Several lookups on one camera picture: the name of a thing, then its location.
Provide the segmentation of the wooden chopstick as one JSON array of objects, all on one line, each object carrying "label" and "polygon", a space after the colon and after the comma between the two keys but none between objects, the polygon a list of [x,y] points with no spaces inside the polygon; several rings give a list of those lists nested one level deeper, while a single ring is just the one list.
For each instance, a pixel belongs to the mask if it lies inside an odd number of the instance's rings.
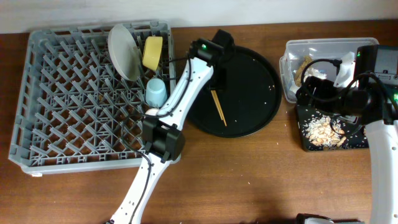
[{"label": "wooden chopstick", "polygon": [[213,100],[215,102],[216,108],[218,110],[219,116],[220,116],[221,120],[223,121],[224,120],[224,116],[223,116],[223,112],[221,110],[221,105],[219,103],[216,91],[215,90],[211,90],[211,94],[212,94]]},{"label": "wooden chopstick", "polygon": [[224,122],[224,125],[227,126],[226,120],[224,118],[223,110],[221,108],[221,104],[220,104],[220,101],[218,99],[217,92],[215,90],[212,90],[211,93],[213,95],[213,99],[214,99],[214,102],[216,104],[216,108],[217,108],[217,110],[219,112],[219,116],[220,116],[221,120]]}]

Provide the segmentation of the white tissue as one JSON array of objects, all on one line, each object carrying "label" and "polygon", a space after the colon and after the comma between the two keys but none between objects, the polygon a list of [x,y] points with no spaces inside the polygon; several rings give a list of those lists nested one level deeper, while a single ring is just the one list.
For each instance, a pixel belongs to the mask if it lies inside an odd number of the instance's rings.
[{"label": "white tissue", "polygon": [[305,82],[308,77],[316,77],[321,80],[324,80],[327,78],[327,74],[322,73],[321,71],[310,67],[305,71],[303,81]]}]

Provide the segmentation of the brown coffee stick wrapper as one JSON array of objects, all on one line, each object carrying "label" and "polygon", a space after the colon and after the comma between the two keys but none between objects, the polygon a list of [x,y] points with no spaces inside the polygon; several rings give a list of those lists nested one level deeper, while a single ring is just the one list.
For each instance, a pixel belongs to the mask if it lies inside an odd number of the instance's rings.
[{"label": "brown coffee stick wrapper", "polygon": [[313,61],[313,59],[309,56],[309,55],[306,55],[306,56],[304,56],[304,61],[302,62],[302,64],[299,66],[299,68],[296,70],[296,72],[295,72],[295,76],[294,76],[294,82],[295,82],[295,85],[297,86],[297,87],[301,87],[301,77],[302,77],[302,72],[303,72],[303,70],[304,70],[304,68],[310,63],[310,62],[312,62]]}]

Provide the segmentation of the food leftovers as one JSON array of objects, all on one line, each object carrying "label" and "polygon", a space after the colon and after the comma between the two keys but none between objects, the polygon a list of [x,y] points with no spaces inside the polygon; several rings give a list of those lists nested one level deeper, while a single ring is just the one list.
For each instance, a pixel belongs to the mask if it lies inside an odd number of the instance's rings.
[{"label": "food leftovers", "polygon": [[310,146],[322,149],[340,147],[347,139],[340,121],[332,121],[329,116],[312,117],[304,124],[303,133]]}]

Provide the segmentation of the light blue plastic cup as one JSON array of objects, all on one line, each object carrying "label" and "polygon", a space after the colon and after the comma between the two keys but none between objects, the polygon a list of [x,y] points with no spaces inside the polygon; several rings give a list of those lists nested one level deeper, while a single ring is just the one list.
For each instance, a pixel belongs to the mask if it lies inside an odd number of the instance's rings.
[{"label": "light blue plastic cup", "polygon": [[146,103],[153,108],[161,108],[167,100],[165,83],[159,78],[152,78],[146,86]]}]

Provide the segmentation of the pink plastic cup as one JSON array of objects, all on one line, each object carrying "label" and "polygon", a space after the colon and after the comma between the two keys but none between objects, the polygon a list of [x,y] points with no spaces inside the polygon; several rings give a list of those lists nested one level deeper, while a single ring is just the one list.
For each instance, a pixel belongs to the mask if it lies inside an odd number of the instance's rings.
[{"label": "pink plastic cup", "polygon": [[146,111],[146,115],[156,116],[158,112],[159,112],[159,109],[151,108]]}]

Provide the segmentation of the yellow plastic bowl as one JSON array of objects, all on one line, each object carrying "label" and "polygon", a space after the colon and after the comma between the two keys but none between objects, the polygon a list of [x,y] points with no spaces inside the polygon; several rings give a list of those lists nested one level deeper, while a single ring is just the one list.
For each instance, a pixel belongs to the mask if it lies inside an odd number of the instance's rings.
[{"label": "yellow plastic bowl", "polygon": [[142,64],[148,69],[156,71],[162,53],[163,38],[161,36],[150,36],[144,45]]}]

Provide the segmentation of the grey round plate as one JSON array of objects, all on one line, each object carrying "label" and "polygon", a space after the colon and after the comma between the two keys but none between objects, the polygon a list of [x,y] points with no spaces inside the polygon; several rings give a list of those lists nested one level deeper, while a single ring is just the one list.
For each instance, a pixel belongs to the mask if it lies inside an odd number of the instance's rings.
[{"label": "grey round plate", "polygon": [[114,68],[123,79],[134,82],[141,76],[139,49],[132,34],[122,24],[110,30],[108,50]]}]

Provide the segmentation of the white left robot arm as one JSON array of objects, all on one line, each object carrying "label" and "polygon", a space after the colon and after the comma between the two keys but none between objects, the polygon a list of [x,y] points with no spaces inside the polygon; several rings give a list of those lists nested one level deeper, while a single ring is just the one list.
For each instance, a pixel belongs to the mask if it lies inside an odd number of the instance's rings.
[{"label": "white left robot arm", "polygon": [[220,80],[221,66],[232,57],[234,47],[232,35],[221,29],[211,40],[197,39],[191,43],[186,66],[174,91],[155,115],[143,115],[142,162],[110,223],[141,222],[160,176],[183,150],[183,124],[193,102],[209,81]]}]

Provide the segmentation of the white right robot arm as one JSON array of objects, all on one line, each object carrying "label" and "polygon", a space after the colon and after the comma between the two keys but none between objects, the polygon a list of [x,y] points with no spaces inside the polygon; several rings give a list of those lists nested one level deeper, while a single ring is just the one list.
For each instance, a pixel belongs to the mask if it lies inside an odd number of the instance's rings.
[{"label": "white right robot arm", "polygon": [[302,77],[297,104],[360,118],[371,155],[371,223],[397,223],[397,47],[358,47],[343,83]]}]

